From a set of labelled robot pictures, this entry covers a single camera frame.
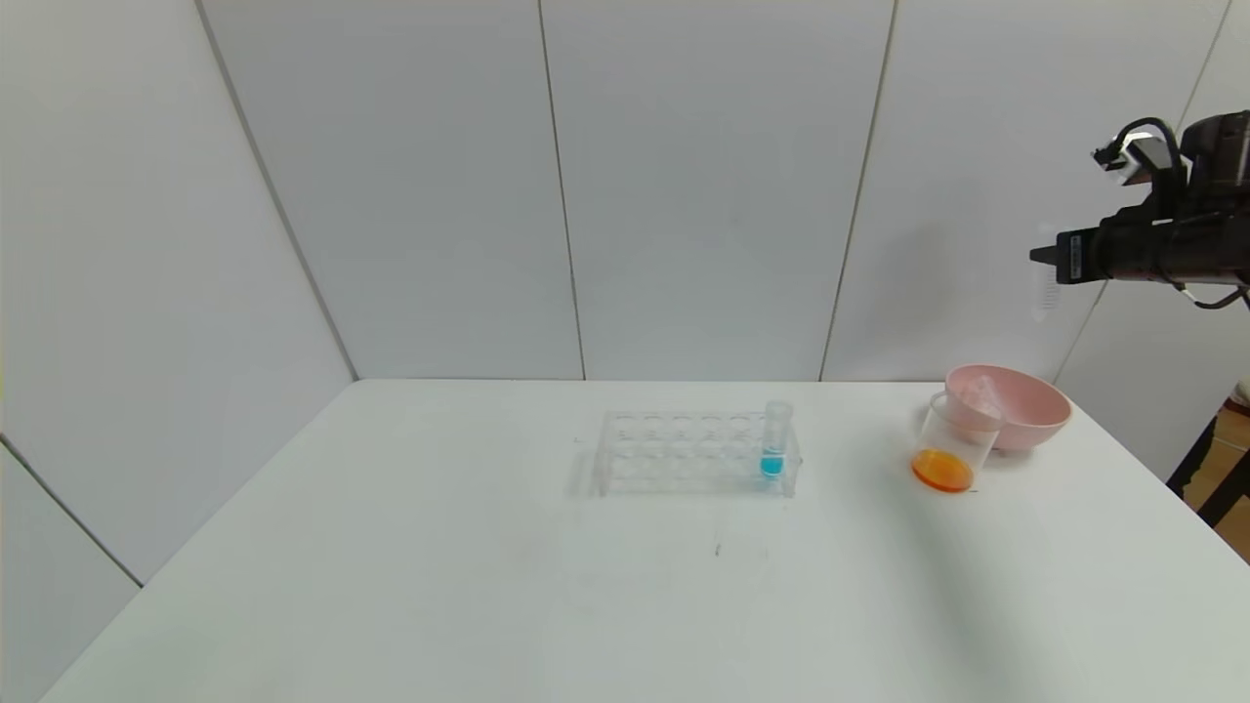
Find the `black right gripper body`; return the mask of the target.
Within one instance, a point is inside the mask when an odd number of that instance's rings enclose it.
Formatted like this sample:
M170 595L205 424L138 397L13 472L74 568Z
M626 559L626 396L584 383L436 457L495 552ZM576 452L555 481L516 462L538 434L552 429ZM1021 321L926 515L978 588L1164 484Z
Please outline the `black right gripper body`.
M1140 281L1150 276L1152 221L1104 220L1058 234L1058 281Z

